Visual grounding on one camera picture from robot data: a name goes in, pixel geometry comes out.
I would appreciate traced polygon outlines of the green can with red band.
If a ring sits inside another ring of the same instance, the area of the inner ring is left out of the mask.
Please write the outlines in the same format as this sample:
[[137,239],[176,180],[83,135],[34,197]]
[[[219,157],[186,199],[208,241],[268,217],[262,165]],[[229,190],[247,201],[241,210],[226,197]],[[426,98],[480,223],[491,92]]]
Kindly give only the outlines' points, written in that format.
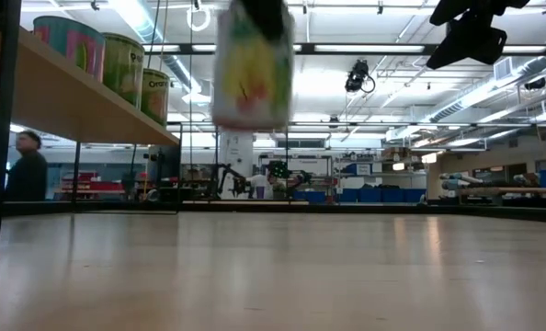
[[231,0],[219,14],[210,103],[215,125],[272,131],[288,124],[292,105],[294,19],[284,3],[285,32],[279,40],[265,39],[240,0]]

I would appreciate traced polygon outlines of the green Orange can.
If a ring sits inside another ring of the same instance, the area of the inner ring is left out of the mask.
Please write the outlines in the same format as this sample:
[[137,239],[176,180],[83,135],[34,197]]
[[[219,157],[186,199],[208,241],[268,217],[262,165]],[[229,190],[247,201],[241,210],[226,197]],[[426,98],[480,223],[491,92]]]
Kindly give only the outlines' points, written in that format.
[[163,127],[166,125],[169,77],[154,69],[144,69],[142,76],[141,111]]

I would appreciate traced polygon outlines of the green Pears can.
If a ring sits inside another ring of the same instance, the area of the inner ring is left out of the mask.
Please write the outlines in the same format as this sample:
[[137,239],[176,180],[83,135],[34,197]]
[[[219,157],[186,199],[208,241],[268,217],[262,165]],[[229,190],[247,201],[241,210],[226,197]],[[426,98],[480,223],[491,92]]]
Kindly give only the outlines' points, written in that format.
[[103,84],[120,97],[141,108],[143,46],[129,38],[116,33],[103,33],[106,41]]

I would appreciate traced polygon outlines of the pink and teal can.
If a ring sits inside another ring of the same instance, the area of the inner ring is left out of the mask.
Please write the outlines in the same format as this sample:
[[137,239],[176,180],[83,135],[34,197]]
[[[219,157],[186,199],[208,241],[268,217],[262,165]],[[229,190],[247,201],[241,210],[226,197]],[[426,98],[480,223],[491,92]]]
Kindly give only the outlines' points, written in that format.
[[33,33],[77,67],[103,81],[106,39],[97,30],[65,17],[33,20]]

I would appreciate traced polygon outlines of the light wooden shelf board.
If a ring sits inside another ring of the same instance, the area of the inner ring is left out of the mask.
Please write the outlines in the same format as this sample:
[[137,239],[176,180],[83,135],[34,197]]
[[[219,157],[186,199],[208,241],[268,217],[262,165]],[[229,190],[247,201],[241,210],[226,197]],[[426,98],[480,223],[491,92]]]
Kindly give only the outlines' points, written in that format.
[[179,143],[25,29],[19,30],[11,121],[81,143]]

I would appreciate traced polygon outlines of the red background shelf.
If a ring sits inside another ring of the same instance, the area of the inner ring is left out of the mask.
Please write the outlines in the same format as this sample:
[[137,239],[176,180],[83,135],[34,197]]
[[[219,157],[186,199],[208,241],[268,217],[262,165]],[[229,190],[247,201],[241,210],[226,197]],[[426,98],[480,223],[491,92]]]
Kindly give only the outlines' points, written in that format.
[[[71,194],[73,185],[74,173],[68,173],[62,177],[57,191]],[[124,189],[119,181],[103,181],[97,171],[83,171],[77,175],[76,193],[81,195],[123,194]]]

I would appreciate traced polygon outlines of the white ceiling vent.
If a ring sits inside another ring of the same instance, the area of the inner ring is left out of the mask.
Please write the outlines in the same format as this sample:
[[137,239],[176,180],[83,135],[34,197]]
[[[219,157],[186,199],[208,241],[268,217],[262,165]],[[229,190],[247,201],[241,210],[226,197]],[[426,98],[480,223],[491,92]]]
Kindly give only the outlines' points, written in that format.
[[502,81],[513,75],[513,58],[506,57],[497,61],[494,66],[494,76],[496,81]]

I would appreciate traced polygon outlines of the white cylindrical column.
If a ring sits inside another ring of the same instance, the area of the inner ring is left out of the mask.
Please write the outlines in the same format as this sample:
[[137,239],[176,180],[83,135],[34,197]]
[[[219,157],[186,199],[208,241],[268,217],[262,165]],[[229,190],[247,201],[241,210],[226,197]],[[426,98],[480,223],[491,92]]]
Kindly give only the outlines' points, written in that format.
[[219,136],[217,193],[222,200],[247,200],[253,175],[254,136],[247,131],[222,131]]

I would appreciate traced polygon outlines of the grey background tubes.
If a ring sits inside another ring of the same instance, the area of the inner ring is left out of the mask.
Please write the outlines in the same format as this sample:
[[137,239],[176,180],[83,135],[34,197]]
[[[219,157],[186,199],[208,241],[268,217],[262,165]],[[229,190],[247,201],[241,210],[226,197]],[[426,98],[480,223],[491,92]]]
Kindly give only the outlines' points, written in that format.
[[483,184],[482,179],[470,177],[463,173],[443,173],[439,175],[441,187],[445,190],[467,188],[470,184]]

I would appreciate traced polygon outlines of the wooden background bench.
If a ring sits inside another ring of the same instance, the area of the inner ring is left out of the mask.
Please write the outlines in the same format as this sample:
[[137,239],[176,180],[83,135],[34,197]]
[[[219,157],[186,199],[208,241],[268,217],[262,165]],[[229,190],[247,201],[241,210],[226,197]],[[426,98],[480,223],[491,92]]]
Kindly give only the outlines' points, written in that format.
[[481,196],[498,196],[505,195],[507,193],[518,194],[546,194],[546,188],[499,188],[499,187],[486,187],[486,188],[459,188],[457,194],[459,196],[468,195],[481,195]]

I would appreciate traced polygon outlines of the grey background cabinet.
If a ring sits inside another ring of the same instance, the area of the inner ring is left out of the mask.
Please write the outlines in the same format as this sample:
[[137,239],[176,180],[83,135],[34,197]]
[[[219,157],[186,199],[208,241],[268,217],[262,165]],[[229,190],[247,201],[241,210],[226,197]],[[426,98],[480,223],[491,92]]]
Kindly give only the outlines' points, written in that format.
[[180,147],[177,144],[152,145],[145,158],[151,182],[157,183],[159,179],[179,177]]

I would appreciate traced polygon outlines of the long blue storage bin row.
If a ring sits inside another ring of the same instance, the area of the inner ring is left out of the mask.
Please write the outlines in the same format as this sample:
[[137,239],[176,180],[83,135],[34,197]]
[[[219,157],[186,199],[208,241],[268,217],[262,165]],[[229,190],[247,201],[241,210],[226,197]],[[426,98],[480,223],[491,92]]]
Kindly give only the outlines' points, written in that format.
[[424,188],[344,188],[336,200],[341,203],[418,203]]

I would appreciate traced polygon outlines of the silver ceiling duct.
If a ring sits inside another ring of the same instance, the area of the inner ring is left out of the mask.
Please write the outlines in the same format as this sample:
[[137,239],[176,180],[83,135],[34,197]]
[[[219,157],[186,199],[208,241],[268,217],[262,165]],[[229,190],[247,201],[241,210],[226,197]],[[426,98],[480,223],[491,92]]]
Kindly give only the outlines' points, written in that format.
[[[212,33],[216,18],[204,0],[108,0],[109,6],[143,44],[208,43],[203,32]],[[147,55],[143,66],[161,71],[171,79],[171,104],[205,112],[211,102],[210,55]]]
[[437,104],[432,112],[421,122],[439,122],[457,112],[471,108],[501,93],[503,89],[527,83],[528,81],[543,75],[546,72],[546,56],[534,58],[513,58],[513,75],[502,81],[496,81],[493,73],[473,85],[462,89],[455,97]]

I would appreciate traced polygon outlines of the black overhead frame bar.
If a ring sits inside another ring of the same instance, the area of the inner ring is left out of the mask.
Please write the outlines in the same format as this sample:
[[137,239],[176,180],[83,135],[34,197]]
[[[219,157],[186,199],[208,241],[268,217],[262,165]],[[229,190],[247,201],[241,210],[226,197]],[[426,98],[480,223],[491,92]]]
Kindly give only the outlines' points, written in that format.
[[[399,43],[296,43],[293,50],[299,55],[430,55],[437,44],[399,44]],[[208,43],[167,43],[152,46],[143,44],[147,55],[210,55],[217,46]],[[503,55],[546,56],[546,44],[510,44],[502,50]]]

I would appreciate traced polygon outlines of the black table frame rail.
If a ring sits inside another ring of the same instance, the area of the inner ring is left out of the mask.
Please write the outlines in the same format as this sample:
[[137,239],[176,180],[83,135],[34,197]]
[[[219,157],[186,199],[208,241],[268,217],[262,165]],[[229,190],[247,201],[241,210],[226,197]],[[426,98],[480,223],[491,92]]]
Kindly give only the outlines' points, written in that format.
[[546,223],[546,209],[540,208],[459,206],[453,208],[451,213]]
[[307,201],[270,201],[253,203],[248,201],[191,201],[187,203],[133,203],[117,201],[44,201],[5,202],[5,216],[36,215],[67,212],[93,211],[140,211],[140,212],[256,212],[256,213],[379,213],[379,214],[461,214],[455,206],[378,206],[378,205],[321,205]]

